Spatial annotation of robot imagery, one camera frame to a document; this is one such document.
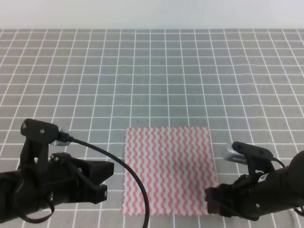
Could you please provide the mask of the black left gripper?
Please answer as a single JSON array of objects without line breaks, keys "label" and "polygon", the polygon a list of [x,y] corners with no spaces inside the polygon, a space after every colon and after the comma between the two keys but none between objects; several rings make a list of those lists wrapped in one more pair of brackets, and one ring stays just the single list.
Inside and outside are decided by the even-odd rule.
[{"label": "black left gripper", "polygon": [[85,161],[67,153],[57,153],[51,160],[35,164],[35,202],[38,207],[64,203],[94,203],[107,200],[107,185],[113,176],[114,163]]}]

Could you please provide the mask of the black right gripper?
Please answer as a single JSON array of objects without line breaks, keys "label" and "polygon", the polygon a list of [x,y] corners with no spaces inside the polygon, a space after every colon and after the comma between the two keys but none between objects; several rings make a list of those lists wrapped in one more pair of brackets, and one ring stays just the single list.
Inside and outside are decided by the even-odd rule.
[{"label": "black right gripper", "polygon": [[232,184],[205,189],[205,201],[209,214],[224,217],[259,218],[263,215],[261,207],[256,206],[254,190],[261,173],[241,175]]}]

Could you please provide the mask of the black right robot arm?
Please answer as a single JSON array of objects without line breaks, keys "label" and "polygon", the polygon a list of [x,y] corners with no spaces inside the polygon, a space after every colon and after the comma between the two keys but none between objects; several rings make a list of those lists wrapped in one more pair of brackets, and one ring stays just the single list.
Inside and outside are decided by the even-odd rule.
[{"label": "black right robot arm", "polygon": [[265,174],[241,176],[232,184],[205,190],[207,212],[257,221],[261,216],[304,205],[304,153],[288,166]]}]

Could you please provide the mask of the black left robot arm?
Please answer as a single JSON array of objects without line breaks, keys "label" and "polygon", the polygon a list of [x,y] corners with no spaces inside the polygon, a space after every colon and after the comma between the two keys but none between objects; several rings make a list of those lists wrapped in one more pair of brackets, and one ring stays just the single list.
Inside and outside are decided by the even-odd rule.
[{"label": "black left robot arm", "polygon": [[29,214],[70,203],[98,204],[107,199],[103,184],[114,173],[109,161],[86,161],[68,153],[54,153],[47,161],[47,170],[38,172],[38,165],[26,165],[0,174],[0,221],[21,218],[29,223],[42,223],[50,218],[30,218]]}]

